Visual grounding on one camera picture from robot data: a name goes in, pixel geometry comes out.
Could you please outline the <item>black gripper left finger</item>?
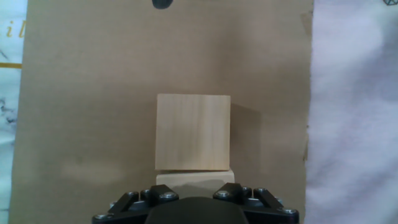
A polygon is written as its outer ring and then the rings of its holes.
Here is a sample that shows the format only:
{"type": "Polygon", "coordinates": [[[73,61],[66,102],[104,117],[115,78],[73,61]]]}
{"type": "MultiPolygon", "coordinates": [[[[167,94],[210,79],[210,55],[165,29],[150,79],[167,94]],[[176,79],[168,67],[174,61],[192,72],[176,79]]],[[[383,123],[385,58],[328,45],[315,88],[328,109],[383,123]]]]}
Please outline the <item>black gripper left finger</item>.
{"type": "Polygon", "coordinates": [[[140,192],[124,193],[111,202],[109,210],[92,217],[92,224],[144,224],[149,212],[156,206],[179,199],[179,195],[166,185],[153,185],[140,192]]]}

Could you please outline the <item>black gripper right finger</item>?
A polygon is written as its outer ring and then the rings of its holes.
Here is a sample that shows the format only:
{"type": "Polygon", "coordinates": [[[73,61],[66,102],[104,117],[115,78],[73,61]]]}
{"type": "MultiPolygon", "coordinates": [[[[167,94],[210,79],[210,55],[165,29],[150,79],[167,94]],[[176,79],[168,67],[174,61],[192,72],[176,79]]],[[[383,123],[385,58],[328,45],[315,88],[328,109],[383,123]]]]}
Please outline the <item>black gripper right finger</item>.
{"type": "Polygon", "coordinates": [[[238,205],[249,223],[299,224],[299,212],[284,207],[265,188],[252,189],[237,183],[227,183],[213,194],[213,198],[238,205]]]}

